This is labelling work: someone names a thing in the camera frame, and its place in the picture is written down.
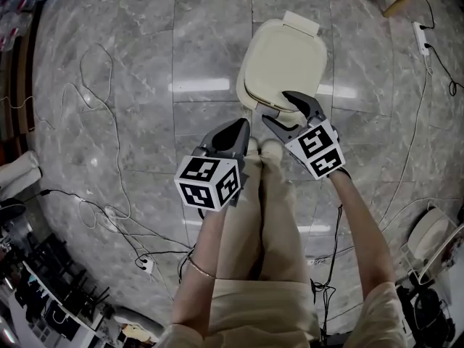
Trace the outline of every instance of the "white marker cube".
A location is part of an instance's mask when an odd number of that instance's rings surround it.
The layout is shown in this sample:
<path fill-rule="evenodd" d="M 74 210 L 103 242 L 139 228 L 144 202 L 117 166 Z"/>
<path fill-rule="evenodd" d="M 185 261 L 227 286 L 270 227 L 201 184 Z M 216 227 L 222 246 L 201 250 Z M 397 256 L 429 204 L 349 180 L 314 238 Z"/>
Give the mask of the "white marker cube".
<path fill-rule="evenodd" d="M 345 165 L 337 135 L 328 120 L 288 142 L 285 147 L 304 163 L 316 179 Z"/>
<path fill-rule="evenodd" d="M 185 156 L 174 177 L 186 206 L 220 211 L 239 191 L 239 166 L 235 159 Z"/>

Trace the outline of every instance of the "shoe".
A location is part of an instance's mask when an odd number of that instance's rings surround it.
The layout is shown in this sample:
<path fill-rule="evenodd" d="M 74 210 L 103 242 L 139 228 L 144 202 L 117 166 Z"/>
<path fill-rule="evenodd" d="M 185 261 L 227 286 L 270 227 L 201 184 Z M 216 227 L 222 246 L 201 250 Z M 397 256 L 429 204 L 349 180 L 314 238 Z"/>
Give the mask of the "shoe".
<path fill-rule="evenodd" d="M 248 152 L 247 154 L 257 154 L 258 153 L 258 141 L 254 137 L 250 137 L 248 141 Z"/>
<path fill-rule="evenodd" d="M 262 143 L 261 157 L 268 158 L 277 164 L 282 161 L 283 149 L 282 143 L 275 139 L 268 139 Z"/>

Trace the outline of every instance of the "tiled floor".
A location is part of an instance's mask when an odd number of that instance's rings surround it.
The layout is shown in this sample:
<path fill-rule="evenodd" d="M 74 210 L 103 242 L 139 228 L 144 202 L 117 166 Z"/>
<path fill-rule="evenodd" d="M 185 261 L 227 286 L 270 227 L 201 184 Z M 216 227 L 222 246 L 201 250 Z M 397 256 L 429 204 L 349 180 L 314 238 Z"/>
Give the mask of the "tiled floor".
<path fill-rule="evenodd" d="M 177 162 L 204 133 L 223 121 L 245 116 L 253 134 L 270 135 L 259 117 L 237 102 L 235 82 L 253 32 L 261 23 L 280 18 L 288 9 L 320 24 L 328 49 L 322 84 L 332 94 L 317 98 L 341 135 L 347 169 L 374 217 L 381 220 L 397 263 L 413 219 L 426 200 L 436 197 L 451 215 L 462 197 L 464 92 L 448 94 L 449 80 L 436 58 L 418 113 L 425 79 L 410 21 L 430 23 L 424 0 L 412 0 L 399 14 L 383 18 L 393 0 L 49 0 L 36 45 L 34 94 L 36 110 L 56 131 L 37 120 L 30 138 L 43 170 L 42 188 L 73 191 L 127 212 L 117 174 L 114 124 L 104 109 L 89 112 L 71 87 L 74 83 L 94 106 L 83 83 L 107 104 L 117 118 L 123 185 L 132 218 L 185 244 L 193 244 L 199 218 L 182 207 L 173 185 Z M 463 79 L 464 15 L 458 0 L 430 0 L 436 29 L 427 31 L 443 62 Z M 101 44 L 110 58 L 94 43 Z M 90 52 L 80 64 L 80 58 Z M 112 79 L 109 90 L 109 79 Z M 228 83 L 222 91 L 201 91 L 207 79 Z M 402 184 L 407 151 L 418 124 Z M 296 216 L 309 258 L 330 254 L 338 199 L 330 182 L 314 181 L 289 156 L 283 161 L 294 182 Z M 124 239 L 97 225 L 85 227 L 78 201 L 59 194 L 41 199 L 52 228 L 69 244 L 75 258 L 102 285 L 112 301 L 166 323 L 177 286 L 179 257 L 157 257 L 153 280 L 133 266 L 134 251 Z M 91 227 L 89 212 L 83 217 Z M 131 233 L 150 234 L 129 220 Z M 154 250 L 181 249 L 153 236 L 138 240 Z M 344 219 L 339 249 L 352 245 Z M 312 267 L 324 281 L 328 264 Z M 336 259 L 329 331 L 353 327 L 362 301 L 353 251 Z M 322 302 L 318 300 L 322 315 Z"/>

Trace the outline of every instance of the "forearm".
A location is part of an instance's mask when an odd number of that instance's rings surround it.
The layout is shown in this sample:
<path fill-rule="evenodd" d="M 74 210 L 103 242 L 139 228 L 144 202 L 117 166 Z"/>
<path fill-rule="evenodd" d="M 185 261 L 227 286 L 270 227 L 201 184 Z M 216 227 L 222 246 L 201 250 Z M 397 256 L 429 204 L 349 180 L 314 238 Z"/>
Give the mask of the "forearm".
<path fill-rule="evenodd" d="M 335 171 L 330 179 L 339 194 L 351 229 L 364 298 L 383 282 L 394 281 L 388 245 L 351 179 Z"/>
<path fill-rule="evenodd" d="M 207 212 L 191 257 L 201 270 L 212 276 L 215 276 L 218 270 L 220 240 L 223 235 L 226 210 L 227 208 L 221 212 Z M 188 264 L 174 298 L 171 322 L 188 326 L 206 336 L 214 287 L 214 279 Z"/>

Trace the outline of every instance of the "black round object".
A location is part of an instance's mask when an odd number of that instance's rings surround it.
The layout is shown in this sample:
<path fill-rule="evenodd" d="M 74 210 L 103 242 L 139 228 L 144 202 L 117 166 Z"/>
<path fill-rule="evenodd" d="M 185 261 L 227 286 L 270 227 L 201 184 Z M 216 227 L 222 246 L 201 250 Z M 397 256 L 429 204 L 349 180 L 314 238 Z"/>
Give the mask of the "black round object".
<path fill-rule="evenodd" d="M 19 217 L 24 211 L 26 206 L 20 200 L 6 199 L 0 202 L 0 224 Z"/>

